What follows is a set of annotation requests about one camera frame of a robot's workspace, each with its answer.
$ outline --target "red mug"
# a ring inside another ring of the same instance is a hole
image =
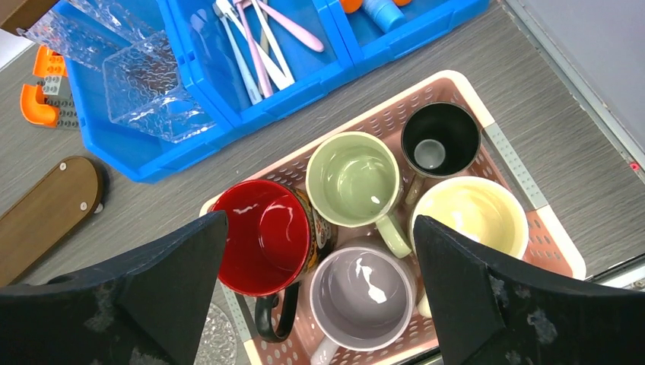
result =
[[[231,187],[211,211],[228,216],[219,280],[236,293],[257,297],[255,321],[262,339],[286,340],[294,325],[300,279],[334,249],[337,227],[316,213],[305,192],[268,180]],[[274,330],[271,311],[283,289]]]

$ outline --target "orange ball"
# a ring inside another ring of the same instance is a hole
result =
[[[347,14],[351,14],[361,8],[363,0],[340,0],[343,10]]]

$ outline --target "black mug handle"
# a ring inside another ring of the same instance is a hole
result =
[[[278,306],[278,295],[271,294],[258,297],[256,300],[256,327],[260,338],[267,342],[283,342],[289,337],[296,319],[300,282],[291,284],[284,290],[282,313],[278,327],[274,330],[271,324],[271,311]]]

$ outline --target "mug rim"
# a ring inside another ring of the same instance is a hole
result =
[[[397,338],[400,338],[405,330],[408,328],[410,319],[412,318],[412,314],[414,314],[415,308],[416,308],[416,288],[412,287],[411,282],[413,281],[414,275],[411,273],[410,269],[405,266],[405,263],[397,259],[392,255],[390,251],[386,251],[385,249],[381,249],[380,247],[374,245],[373,243],[368,243],[367,245],[369,246],[347,246],[347,247],[341,247],[340,249],[337,249],[336,251],[332,252],[327,256],[316,268],[316,272],[312,276],[312,284],[311,287],[309,288],[309,305],[311,308],[311,313],[313,315],[314,320],[318,324],[318,327],[322,331],[322,333],[328,337],[330,340],[334,341],[336,344],[347,348],[348,350],[353,350],[353,351],[375,351],[375,350],[380,350],[382,348],[386,348],[390,346],[394,341],[396,341]],[[405,325],[402,325],[401,328],[396,332],[396,335],[392,336],[388,341],[384,342],[383,344],[380,344],[378,346],[373,346],[370,348],[357,348],[355,346],[348,346],[348,344],[344,344],[341,341],[339,341],[335,336],[329,334],[329,330],[325,328],[324,325],[321,325],[321,321],[319,320],[318,313],[314,309],[313,305],[313,291],[314,288],[316,288],[316,282],[320,282],[320,277],[323,275],[323,272],[331,265],[332,260],[345,252],[350,252],[350,251],[360,251],[360,252],[370,252],[374,255],[379,256],[381,259],[386,260],[399,274],[399,277],[403,280],[403,284],[405,286],[405,294],[408,297],[408,303],[407,307],[405,308],[405,313],[403,313],[403,318],[405,318]]]
[[[489,179],[485,179],[485,178],[479,177],[479,176],[457,176],[457,177],[453,177],[453,178],[450,178],[450,179],[445,179],[444,181],[441,181],[438,184],[436,184],[435,186],[429,188],[419,198],[419,200],[417,201],[417,204],[415,205],[415,208],[412,210],[412,215],[410,217],[411,219],[410,219],[410,223],[409,223],[409,227],[408,227],[408,235],[409,235],[409,238],[410,238],[410,242],[412,244],[412,249],[415,252],[416,252],[415,235],[413,234],[412,231],[414,230],[414,225],[415,225],[416,218],[420,215],[420,213],[419,213],[420,208],[419,207],[421,206],[421,202],[424,199],[426,199],[429,195],[436,194],[437,191],[441,191],[443,189],[446,189],[448,186],[451,186],[452,184],[454,184],[456,182],[454,180],[458,180],[457,183],[462,182],[462,181],[465,181],[465,182],[474,181],[474,182],[477,182],[479,184],[485,184],[487,187],[494,189],[496,192],[499,192],[501,195],[505,195],[506,197],[510,198],[510,200],[512,201],[512,204],[513,204],[513,208],[515,208],[517,211],[521,211],[522,214],[523,214],[523,217],[526,217],[526,212],[524,211],[524,207],[522,206],[522,204],[519,202],[519,199],[516,198],[516,196],[512,192],[508,191],[508,189],[503,187],[501,184],[496,183],[495,181],[491,181]],[[526,249],[529,246],[529,222],[526,219],[524,221],[524,224],[521,225],[520,229],[522,230],[522,238],[523,239],[522,239],[522,242],[521,242],[521,246],[519,247],[520,248],[519,253],[518,253],[518,255],[509,255],[509,256],[512,256],[512,257],[514,257],[516,259],[521,260],[522,257],[524,257],[524,254],[526,253]]]
[[[427,172],[423,171],[422,169],[420,169],[420,168],[418,168],[416,166],[417,164],[413,162],[413,160],[410,158],[410,156],[408,156],[408,153],[405,151],[405,148],[403,148],[403,134],[405,133],[406,127],[408,126],[409,120],[412,119],[415,115],[417,115],[417,113],[419,113],[423,109],[425,109],[425,108],[427,108],[429,106],[437,105],[437,104],[447,104],[447,105],[455,106],[455,107],[463,110],[464,113],[466,113],[468,116],[470,116],[470,118],[475,123],[475,126],[477,127],[477,130],[478,130],[479,143],[478,143],[478,147],[477,147],[477,153],[475,154],[475,156],[472,157],[470,162],[463,169],[461,169],[460,171],[457,171],[456,173],[451,173],[450,175],[437,175],[437,174],[427,173]],[[461,173],[462,171],[467,170],[468,168],[470,168],[470,166],[472,166],[472,163],[475,162],[475,158],[477,158],[477,155],[479,154],[479,150],[481,150],[481,130],[482,130],[482,128],[481,128],[481,125],[480,125],[479,121],[477,120],[477,118],[475,118],[475,116],[472,113],[470,113],[468,110],[466,110],[463,106],[461,106],[461,105],[459,105],[457,103],[450,102],[450,101],[433,101],[433,102],[427,103],[427,104],[423,105],[422,107],[420,107],[419,109],[415,110],[415,112],[412,113],[405,120],[405,124],[403,125],[403,128],[401,129],[401,139],[400,139],[399,143],[401,144],[401,151],[403,152],[403,158],[405,159],[405,162],[408,164],[408,166],[410,166],[411,169],[414,170],[415,173],[417,173],[418,175],[421,175],[421,176],[423,176],[425,178],[449,179],[450,177],[455,176],[458,173]]]
[[[311,222],[309,221],[309,217],[307,217],[307,212],[305,211],[304,207],[302,206],[302,203],[300,202],[298,197],[294,194],[294,192],[292,192],[289,188],[287,188],[286,186],[280,184],[279,182],[275,182],[275,181],[271,181],[271,180],[267,180],[267,179],[244,180],[244,181],[241,181],[241,182],[231,186],[229,189],[227,189],[225,192],[223,192],[219,196],[218,200],[215,203],[213,203],[213,205],[211,206],[209,211],[217,210],[216,206],[217,206],[218,202],[220,202],[221,199],[226,194],[230,194],[234,190],[237,190],[237,189],[242,188],[242,187],[247,186],[247,185],[256,184],[256,183],[261,183],[261,184],[273,186],[275,188],[278,188],[279,190],[281,190],[285,194],[293,197],[293,199],[295,199],[295,201],[298,203],[298,209],[301,211],[302,215],[304,215],[305,221],[307,222],[307,224],[311,224]],[[310,243],[311,239],[312,239],[311,238],[311,232],[310,232],[310,230],[307,230],[307,242]],[[294,271],[294,273],[291,276],[289,276],[289,278],[283,284],[280,284],[280,286],[277,289],[274,289],[274,290],[268,290],[268,291],[263,291],[263,292],[259,292],[259,291],[252,292],[252,291],[248,291],[248,290],[240,290],[235,285],[231,286],[228,278],[223,279],[220,276],[221,267],[220,267],[220,271],[218,272],[218,280],[221,281],[221,283],[223,285],[225,285],[227,288],[231,289],[232,291],[234,291],[234,292],[236,292],[238,294],[247,295],[249,297],[265,297],[267,295],[276,294],[277,292],[279,292],[281,290],[284,290],[286,287],[288,287],[289,285],[293,284],[296,281],[296,279],[298,278],[298,276],[300,276],[300,274],[303,271],[304,266],[307,264],[307,256],[309,255],[310,250],[311,250],[311,245],[308,244],[306,255],[302,258],[301,262],[298,264],[297,269]],[[224,247],[224,252],[222,253],[222,260],[224,260],[224,254],[225,253],[226,253],[226,247]]]
[[[372,218],[364,221],[360,221],[356,224],[344,224],[340,221],[337,221],[336,219],[331,219],[325,212],[321,211],[319,209],[319,206],[317,204],[316,199],[314,199],[310,193],[311,188],[310,188],[310,166],[312,162],[315,160],[316,156],[320,153],[320,151],[329,143],[340,139],[340,138],[346,138],[349,136],[358,136],[362,138],[367,138],[370,139],[371,141],[375,141],[377,144],[380,145],[380,147],[385,150],[387,157],[389,158],[390,162],[394,166],[394,173],[395,173],[395,186],[392,191],[391,196],[389,197],[389,200],[385,207],[376,215],[374,215]],[[397,199],[399,198],[399,193],[401,189],[401,168],[399,167],[399,163],[396,161],[396,157],[394,157],[394,153],[387,147],[387,144],[383,142],[380,138],[377,138],[369,133],[366,132],[358,132],[358,131],[352,131],[352,132],[340,132],[336,135],[333,135],[329,138],[327,138],[323,143],[319,144],[318,147],[316,147],[316,150],[311,154],[311,157],[309,161],[307,162],[307,173],[305,173],[305,189],[307,191],[307,195],[309,196],[309,200],[311,201],[311,205],[313,206],[314,209],[320,214],[323,218],[325,218],[329,223],[335,224],[337,226],[342,226],[342,227],[347,227],[347,228],[356,228],[356,227],[362,227],[366,226],[368,224],[375,223],[378,221],[380,218],[384,217],[386,214],[388,214],[391,210],[392,207],[396,204]]]

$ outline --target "pink toothbrush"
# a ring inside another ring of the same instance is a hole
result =
[[[260,54],[258,53],[258,46],[253,39],[253,34],[251,33],[251,28],[249,27],[249,22],[246,20],[246,15],[244,14],[244,8],[242,6],[243,0],[234,0],[233,3],[237,8],[237,13],[240,16],[242,21],[242,26],[244,27],[244,33],[246,33],[246,43],[249,45],[249,51],[251,52],[251,58],[253,59],[253,66],[256,68],[256,73],[258,74],[258,79],[260,81],[260,87],[262,88],[262,94],[264,97],[270,97],[273,95],[273,90],[271,89],[271,82],[268,80],[268,75],[264,68],[264,63],[260,59]]]
[[[323,42],[320,42],[320,40],[312,33],[310,33],[308,30],[302,28],[300,25],[296,24],[288,17],[285,17],[282,13],[275,10],[271,6],[265,4],[264,2],[258,2],[258,3],[259,3],[259,7],[262,8],[263,11],[266,11],[266,14],[274,18],[275,21],[277,21],[281,26],[283,26],[286,30],[288,30],[289,33],[293,34],[293,36],[296,37],[299,41],[301,41],[302,44],[313,49],[316,52],[322,52],[325,50],[325,46],[323,45]]]

